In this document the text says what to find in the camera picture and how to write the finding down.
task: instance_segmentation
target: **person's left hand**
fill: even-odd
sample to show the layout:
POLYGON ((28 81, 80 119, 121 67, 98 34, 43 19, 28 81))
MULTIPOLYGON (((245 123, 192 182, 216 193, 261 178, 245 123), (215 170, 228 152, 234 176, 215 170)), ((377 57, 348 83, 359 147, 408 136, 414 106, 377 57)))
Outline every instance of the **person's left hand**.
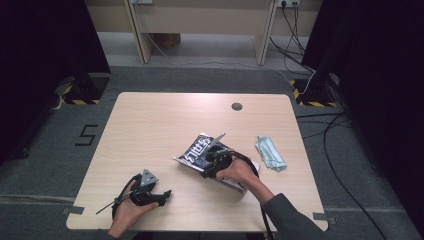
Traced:
MULTIPOLYGON (((134 183, 135 180, 131 182, 125 192, 131 191, 134 183)), ((120 238, 141 216, 157 207, 159 207, 159 203, 157 202, 145 206, 137 206, 129 198, 123 200, 118 209, 116 209, 115 218, 108 232, 109 235, 120 238)))

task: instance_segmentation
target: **black partition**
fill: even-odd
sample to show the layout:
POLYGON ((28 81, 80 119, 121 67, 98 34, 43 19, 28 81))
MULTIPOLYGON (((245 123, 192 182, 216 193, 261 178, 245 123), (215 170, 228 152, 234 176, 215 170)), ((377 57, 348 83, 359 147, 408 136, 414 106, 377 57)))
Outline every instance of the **black partition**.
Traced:
POLYGON ((110 73, 84 0, 1 1, 0 163, 26 148, 74 76, 110 73))
POLYGON ((303 59, 315 69, 324 65, 324 78, 329 72, 339 77, 373 164, 387 177, 422 236, 423 23, 422 1, 324 0, 303 59), (343 20, 347 7, 355 8, 353 24, 343 20), (351 31, 337 35, 340 28, 351 31), (334 40, 343 43, 340 51, 330 46, 334 40))

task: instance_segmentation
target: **yellow and black hazard tape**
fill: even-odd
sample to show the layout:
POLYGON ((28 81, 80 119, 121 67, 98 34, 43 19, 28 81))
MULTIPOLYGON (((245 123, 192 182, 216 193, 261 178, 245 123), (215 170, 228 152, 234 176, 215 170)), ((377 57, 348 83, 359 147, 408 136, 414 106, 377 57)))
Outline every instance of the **yellow and black hazard tape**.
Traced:
POLYGON ((88 104, 99 104, 100 99, 75 99, 72 96, 73 85, 68 86, 62 95, 62 104, 73 104, 73 105, 88 105, 88 104))
MULTIPOLYGON (((295 80, 291 80, 290 83, 294 87, 295 80)), ((301 106, 313 106, 313 107, 336 107, 336 103, 334 101, 307 101, 302 98, 302 94, 299 93, 297 88, 293 90, 294 98, 296 99, 296 103, 301 106)))

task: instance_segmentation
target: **gray carpet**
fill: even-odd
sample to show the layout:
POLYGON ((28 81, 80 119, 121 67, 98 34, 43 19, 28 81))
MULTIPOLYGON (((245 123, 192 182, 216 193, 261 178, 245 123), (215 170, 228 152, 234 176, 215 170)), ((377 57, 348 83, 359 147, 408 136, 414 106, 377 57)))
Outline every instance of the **gray carpet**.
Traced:
MULTIPOLYGON (((274 71, 112 67, 99 105, 63 105, 44 122, 29 158, 6 161, 0 167, 0 239, 90 239, 93 231, 67 229, 62 211, 72 206, 116 98, 126 91, 287 94, 296 116, 343 111, 341 107, 298 106, 290 85, 274 71), (86 131, 96 135, 94 142, 75 146, 89 141, 80 138, 86 124, 97 125, 86 131)), ((328 123, 333 118, 299 118, 302 136, 322 132, 327 124, 317 121, 328 123)), ((344 120, 327 134, 327 149, 337 174, 389 239, 421 239, 389 183, 373 169, 346 115, 339 119, 344 120)), ((328 235, 332 239, 381 239, 337 182, 325 158, 323 135, 306 138, 304 143, 324 209, 336 222, 328 235)), ((123 239, 133 234, 128 232, 123 239)))

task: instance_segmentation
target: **book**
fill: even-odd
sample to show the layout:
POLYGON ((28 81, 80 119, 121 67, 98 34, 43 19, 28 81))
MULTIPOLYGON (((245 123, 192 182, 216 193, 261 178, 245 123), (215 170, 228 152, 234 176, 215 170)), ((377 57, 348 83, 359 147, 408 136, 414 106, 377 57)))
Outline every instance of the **book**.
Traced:
MULTIPOLYGON (((183 155, 180 157, 174 157, 173 159, 190 167, 195 169, 197 172, 203 172, 206 169, 209 169, 213 162, 210 162, 206 159, 207 150, 209 144, 214 140, 213 137, 208 136, 206 133, 200 133, 197 138, 194 140, 194 142, 190 145, 190 147, 184 152, 183 155)), ((230 149, 225 144, 218 141, 211 149, 209 149, 209 152, 212 151, 218 151, 218 150, 228 150, 230 149)), ((259 171, 259 164, 253 162, 253 165, 255 165, 256 170, 259 171)), ((230 179, 223 179, 221 181, 218 181, 240 193, 246 193, 247 189, 240 186, 240 184, 233 182, 230 179)))

